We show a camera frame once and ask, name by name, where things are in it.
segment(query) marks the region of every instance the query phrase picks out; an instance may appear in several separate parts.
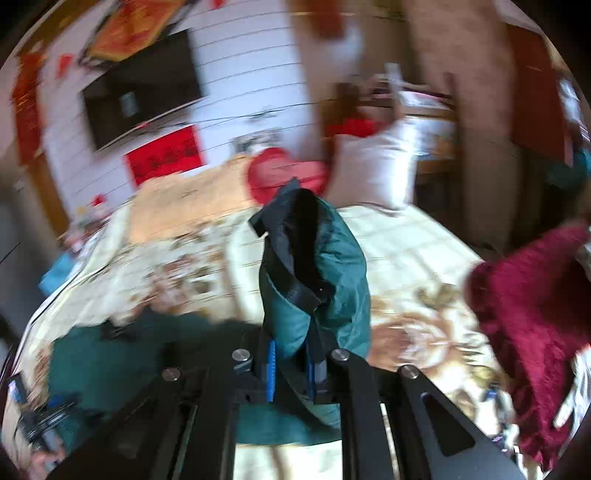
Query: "white pillow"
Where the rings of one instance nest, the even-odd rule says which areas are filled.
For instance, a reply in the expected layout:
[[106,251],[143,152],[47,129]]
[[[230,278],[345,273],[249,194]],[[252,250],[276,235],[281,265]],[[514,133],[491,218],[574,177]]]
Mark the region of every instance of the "white pillow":
[[413,198],[416,139],[416,127],[406,120],[366,138],[337,135],[332,176],[324,199],[336,208],[405,208]]

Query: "green blanket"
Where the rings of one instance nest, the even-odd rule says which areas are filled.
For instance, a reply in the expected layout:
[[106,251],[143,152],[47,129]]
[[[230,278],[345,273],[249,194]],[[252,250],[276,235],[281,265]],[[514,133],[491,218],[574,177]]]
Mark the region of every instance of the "green blanket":
[[[230,355],[245,334],[258,329],[236,320],[212,325],[194,314],[161,315],[144,310],[114,339],[102,338],[102,327],[75,327],[54,344],[49,393],[78,394],[80,403],[57,428],[68,452],[74,450],[111,414],[170,366],[209,365]],[[241,406],[237,442],[255,445],[314,445],[340,439],[340,430],[323,425],[298,401],[281,374],[277,402]]]

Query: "wall-mounted tv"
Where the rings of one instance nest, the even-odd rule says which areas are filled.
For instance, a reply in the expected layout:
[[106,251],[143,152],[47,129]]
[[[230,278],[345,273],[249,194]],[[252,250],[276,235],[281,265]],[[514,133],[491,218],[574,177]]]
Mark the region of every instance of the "wall-mounted tv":
[[187,30],[123,60],[82,92],[96,150],[202,97]]

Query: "blue clip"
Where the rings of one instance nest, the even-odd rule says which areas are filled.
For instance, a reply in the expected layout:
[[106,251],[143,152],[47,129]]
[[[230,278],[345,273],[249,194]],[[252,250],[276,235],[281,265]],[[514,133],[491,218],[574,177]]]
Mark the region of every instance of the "blue clip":
[[499,382],[491,382],[488,386],[488,390],[486,390],[484,393],[484,398],[482,399],[482,401],[487,401],[490,399],[496,400],[497,395],[499,394],[499,387]]
[[316,399],[316,379],[314,377],[314,361],[310,356],[310,345],[306,342],[306,377],[308,380],[308,397],[311,402]]
[[267,361],[267,401],[272,402],[275,398],[275,375],[277,374],[277,351],[275,340],[269,342]]

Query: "black metal frame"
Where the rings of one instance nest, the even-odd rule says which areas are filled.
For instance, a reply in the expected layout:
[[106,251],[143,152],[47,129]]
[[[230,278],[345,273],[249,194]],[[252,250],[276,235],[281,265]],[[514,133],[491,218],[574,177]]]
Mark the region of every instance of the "black metal frame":
[[[316,329],[313,321],[302,348],[307,368],[290,362],[281,370],[291,367],[290,385],[314,403],[340,404],[345,480],[394,480],[381,403],[403,480],[522,479],[416,367],[396,373],[370,367],[362,357],[332,348],[330,335],[322,341]],[[232,479],[238,407],[268,399],[270,342],[264,330],[259,338],[218,364],[165,369],[49,479]],[[431,408],[432,402],[438,407]]]

